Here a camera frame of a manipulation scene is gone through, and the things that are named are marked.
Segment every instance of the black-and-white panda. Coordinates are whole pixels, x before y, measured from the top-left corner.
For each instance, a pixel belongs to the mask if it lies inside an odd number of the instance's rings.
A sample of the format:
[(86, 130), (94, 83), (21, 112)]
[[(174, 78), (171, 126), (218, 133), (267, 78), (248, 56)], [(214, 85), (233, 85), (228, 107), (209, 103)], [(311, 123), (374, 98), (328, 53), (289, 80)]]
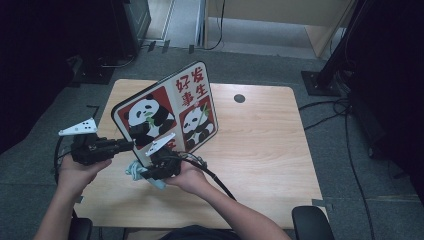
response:
[(175, 116), (153, 98), (152, 94), (140, 100), (125, 113), (129, 134), (136, 146), (146, 146), (172, 128)]
[(196, 107), (184, 117), (183, 133), (188, 149), (203, 142), (214, 130), (214, 125), (208, 118), (207, 105)]

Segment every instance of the chair armrest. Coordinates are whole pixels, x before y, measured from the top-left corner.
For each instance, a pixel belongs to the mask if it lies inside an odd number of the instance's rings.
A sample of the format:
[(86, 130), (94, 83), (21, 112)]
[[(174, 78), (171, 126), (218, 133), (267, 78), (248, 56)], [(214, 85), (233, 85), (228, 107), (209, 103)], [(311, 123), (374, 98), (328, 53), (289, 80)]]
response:
[(297, 240), (334, 240), (327, 217), (318, 207), (295, 207), (292, 218)]
[(72, 218), (69, 240), (89, 240), (93, 222), (88, 218)]

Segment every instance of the left hand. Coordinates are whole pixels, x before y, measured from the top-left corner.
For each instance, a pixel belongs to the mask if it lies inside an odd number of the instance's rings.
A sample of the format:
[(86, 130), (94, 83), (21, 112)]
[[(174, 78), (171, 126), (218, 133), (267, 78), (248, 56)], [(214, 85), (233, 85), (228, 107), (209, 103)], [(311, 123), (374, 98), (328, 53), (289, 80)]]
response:
[(112, 160), (108, 159), (90, 166), (84, 166), (74, 162), (71, 155), (66, 155), (59, 169), (58, 191), (69, 194), (72, 198), (78, 198), (84, 188), (94, 180), (97, 173), (111, 163)]

